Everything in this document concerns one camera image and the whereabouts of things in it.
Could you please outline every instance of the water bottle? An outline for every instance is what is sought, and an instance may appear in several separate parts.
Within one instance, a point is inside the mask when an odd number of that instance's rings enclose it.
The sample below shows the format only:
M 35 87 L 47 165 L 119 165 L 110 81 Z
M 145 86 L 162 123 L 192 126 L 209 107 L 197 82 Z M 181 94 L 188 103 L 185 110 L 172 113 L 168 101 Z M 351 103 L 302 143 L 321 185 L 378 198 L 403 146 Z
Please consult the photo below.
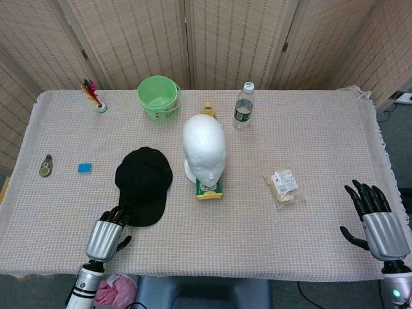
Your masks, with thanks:
M 254 88 L 255 85 L 253 85 L 253 82 L 246 82 L 243 86 L 243 90 L 240 91 L 236 98 L 233 120 L 233 125 L 236 129 L 243 129 L 250 122 L 253 104 L 255 103 Z

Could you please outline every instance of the woven tablecloth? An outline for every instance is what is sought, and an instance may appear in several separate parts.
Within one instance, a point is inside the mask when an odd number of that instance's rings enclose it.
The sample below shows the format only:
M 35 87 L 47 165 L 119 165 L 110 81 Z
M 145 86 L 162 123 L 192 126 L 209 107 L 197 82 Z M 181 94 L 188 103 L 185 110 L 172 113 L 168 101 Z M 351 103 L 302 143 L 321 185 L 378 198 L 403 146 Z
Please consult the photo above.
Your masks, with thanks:
M 340 225 L 364 237 L 344 185 L 379 186 L 412 245 L 407 216 L 375 120 L 356 91 L 256 91 L 251 123 L 232 125 L 238 91 L 183 91 L 178 116 L 156 124 L 135 91 L 99 91 L 97 113 L 81 91 L 48 91 L 35 104 L 0 208 L 0 273 L 77 272 L 88 260 L 95 220 L 118 203 L 115 170 L 142 146 L 161 150 L 173 170 L 162 219 L 126 227 L 131 243 L 111 273 L 260 277 L 300 281 L 381 278 L 382 263 L 349 244 Z M 227 137 L 224 197 L 198 201 L 183 170 L 182 127 L 211 101 Z M 47 154 L 53 172 L 39 176 Z M 93 164 L 79 174 L 79 163 Z M 306 200 L 278 210 L 263 179 L 291 168 Z M 411 256 L 406 263 L 412 265 Z

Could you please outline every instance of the black cap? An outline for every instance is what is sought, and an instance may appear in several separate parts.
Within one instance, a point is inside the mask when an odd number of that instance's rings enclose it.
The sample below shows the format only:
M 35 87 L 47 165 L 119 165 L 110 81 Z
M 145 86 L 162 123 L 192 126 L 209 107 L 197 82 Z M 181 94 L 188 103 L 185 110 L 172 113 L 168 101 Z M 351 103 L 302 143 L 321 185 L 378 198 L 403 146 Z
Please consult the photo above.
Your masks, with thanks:
M 129 153 L 117 167 L 115 178 L 120 189 L 118 204 L 130 215 L 127 224 L 146 227 L 159 221 L 172 179 L 169 162 L 159 150 L 142 147 Z

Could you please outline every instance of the blue eraser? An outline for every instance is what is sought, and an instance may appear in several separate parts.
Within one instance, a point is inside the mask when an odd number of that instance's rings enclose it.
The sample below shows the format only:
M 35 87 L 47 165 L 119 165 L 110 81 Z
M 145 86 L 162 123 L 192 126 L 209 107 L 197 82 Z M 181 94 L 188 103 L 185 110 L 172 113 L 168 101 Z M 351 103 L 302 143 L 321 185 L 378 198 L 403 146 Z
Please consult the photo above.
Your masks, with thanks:
M 91 163 L 80 163 L 77 171 L 81 174 L 90 174 L 91 173 Z

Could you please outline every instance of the robotic arm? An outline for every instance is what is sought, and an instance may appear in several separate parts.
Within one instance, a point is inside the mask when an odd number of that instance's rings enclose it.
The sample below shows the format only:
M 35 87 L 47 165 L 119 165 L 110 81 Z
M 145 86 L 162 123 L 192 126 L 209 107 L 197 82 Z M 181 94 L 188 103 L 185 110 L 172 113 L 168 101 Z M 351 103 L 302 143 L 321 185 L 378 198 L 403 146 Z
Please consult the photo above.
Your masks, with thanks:
M 341 232 L 350 243 L 384 262 L 382 273 L 394 308 L 412 308 L 412 270 L 403 262 L 411 251 L 399 219 L 379 188 L 352 182 L 358 193 L 347 185 L 345 189 L 355 205 L 366 240 L 353 237 L 346 227 L 341 227 Z
M 124 209 L 118 207 L 106 211 L 96 221 L 91 232 L 86 254 L 89 263 L 82 265 L 66 301 L 66 309 L 91 309 L 96 296 L 104 268 L 103 263 L 110 261 L 116 252 L 122 250 L 131 241 L 127 236 L 119 243 L 124 226 L 129 216 Z

